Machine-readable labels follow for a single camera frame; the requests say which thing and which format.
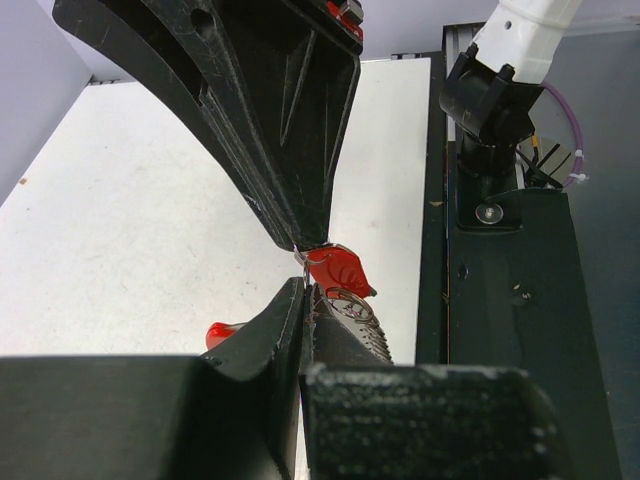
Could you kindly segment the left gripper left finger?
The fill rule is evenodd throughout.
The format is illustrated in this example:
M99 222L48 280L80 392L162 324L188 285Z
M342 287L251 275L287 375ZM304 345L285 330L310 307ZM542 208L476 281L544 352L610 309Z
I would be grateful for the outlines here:
M5 479L290 479L305 285L199 356L8 357Z

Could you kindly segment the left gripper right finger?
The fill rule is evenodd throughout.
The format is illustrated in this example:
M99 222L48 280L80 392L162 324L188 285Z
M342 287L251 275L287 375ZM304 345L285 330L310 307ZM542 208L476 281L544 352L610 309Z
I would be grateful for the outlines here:
M566 479L547 395L522 370L378 360L308 290L301 370L314 479Z

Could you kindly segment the red handled metal keyring holder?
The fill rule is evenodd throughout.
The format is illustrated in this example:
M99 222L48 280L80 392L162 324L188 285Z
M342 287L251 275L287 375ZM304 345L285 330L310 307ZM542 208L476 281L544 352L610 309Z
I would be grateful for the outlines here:
M341 287L325 288L316 283L314 290L319 294L312 305L312 317L316 325L320 322L319 308L324 306L328 309L329 317L337 320L376 359L393 363L386 335L368 302Z

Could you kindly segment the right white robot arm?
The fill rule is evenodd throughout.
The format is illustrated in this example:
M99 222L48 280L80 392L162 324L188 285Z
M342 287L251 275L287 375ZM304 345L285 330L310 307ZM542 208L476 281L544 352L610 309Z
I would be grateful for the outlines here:
M512 163L575 1L502 1L439 97L482 177ZM58 1L54 22L132 75L222 166L274 243L328 237L361 72L358 1Z

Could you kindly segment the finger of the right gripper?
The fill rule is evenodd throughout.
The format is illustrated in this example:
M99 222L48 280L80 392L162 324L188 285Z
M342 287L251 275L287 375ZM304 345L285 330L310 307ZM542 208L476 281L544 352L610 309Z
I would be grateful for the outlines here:
M164 103L220 164L274 243L291 250L295 241L269 183L229 42L217 59L192 58L205 43L189 15L201 9L193 1L57 1L52 15Z
M266 229L281 248L328 237L334 176L361 71L359 1L222 1L266 159Z

